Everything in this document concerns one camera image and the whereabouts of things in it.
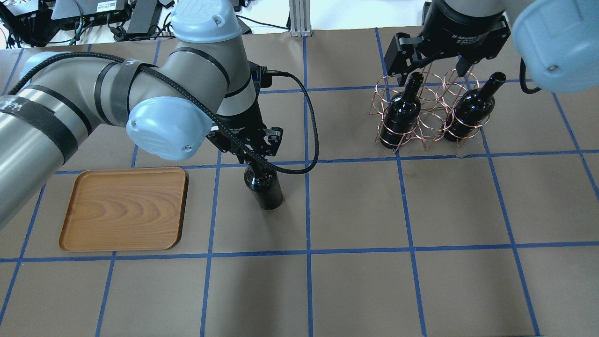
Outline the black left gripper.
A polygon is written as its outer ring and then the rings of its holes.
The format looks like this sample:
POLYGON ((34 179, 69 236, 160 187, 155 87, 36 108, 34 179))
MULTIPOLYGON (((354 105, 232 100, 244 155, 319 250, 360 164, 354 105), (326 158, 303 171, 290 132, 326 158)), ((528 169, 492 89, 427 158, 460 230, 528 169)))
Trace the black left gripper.
MULTIPOLYGON (((244 145, 250 147, 259 155, 275 156, 278 153, 282 143, 283 128, 267 128, 263 123, 263 116, 257 101, 240 114, 232 117, 219 115, 218 118, 244 145)), ((226 132, 221 132, 216 125, 212 126, 207 140, 215 145, 219 151, 231 152, 237 156, 240 163, 245 159, 249 159, 249 155, 245 155, 242 147, 233 143, 226 132)))

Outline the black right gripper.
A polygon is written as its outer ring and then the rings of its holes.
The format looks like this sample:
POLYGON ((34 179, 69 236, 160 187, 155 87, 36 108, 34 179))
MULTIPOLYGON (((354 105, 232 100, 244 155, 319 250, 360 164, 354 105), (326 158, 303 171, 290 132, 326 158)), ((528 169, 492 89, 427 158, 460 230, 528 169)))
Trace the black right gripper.
POLYGON ((465 77, 484 59, 494 59, 511 36, 500 0, 432 0, 423 8, 417 36, 396 33, 384 55, 388 75, 399 86, 436 60, 458 57, 456 73, 465 77))

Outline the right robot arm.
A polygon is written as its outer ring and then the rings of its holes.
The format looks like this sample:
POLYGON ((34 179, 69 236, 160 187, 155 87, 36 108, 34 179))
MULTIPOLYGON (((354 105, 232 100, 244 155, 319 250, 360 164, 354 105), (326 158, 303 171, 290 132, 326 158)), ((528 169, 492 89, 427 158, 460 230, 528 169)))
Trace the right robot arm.
POLYGON ((392 38, 387 74, 403 86, 413 71, 458 57, 464 77, 512 40, 523 92, 586 90, 598 85, 598 9, 596 0, 433 0, 420 34, 392 38))

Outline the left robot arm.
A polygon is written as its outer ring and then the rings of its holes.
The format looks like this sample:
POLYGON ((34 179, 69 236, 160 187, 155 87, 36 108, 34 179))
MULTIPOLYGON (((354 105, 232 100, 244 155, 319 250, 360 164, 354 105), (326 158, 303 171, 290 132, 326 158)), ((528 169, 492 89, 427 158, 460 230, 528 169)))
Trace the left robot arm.
POLYGON ((267 166, 282 128, 263 122, 242 28, 227 0, 181 0, 175 49, 163 66, 96 52, 45 53, 1 97, 1 226, 102 124, 126 128, 165 160, 194 156, 205 139, 241 163, 267 166))

